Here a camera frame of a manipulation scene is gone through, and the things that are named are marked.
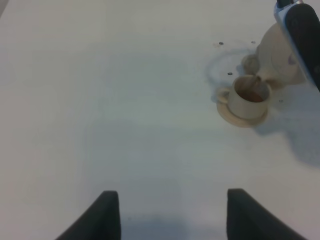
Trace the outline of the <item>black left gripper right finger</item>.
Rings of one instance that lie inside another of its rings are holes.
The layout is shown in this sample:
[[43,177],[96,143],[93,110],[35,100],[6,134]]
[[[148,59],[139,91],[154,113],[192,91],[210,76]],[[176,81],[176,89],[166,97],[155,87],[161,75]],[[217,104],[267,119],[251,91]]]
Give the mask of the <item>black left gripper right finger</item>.
[[226,235],[229,240],[303,240],[240,188],[227,191]]

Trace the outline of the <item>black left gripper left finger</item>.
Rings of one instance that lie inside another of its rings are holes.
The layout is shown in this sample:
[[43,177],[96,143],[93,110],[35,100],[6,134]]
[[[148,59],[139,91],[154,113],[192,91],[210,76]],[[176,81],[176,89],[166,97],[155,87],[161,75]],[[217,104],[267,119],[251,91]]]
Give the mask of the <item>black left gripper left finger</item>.
[[120,240],[122,237],[119,195],[103,191],[92,205],[57,239]]

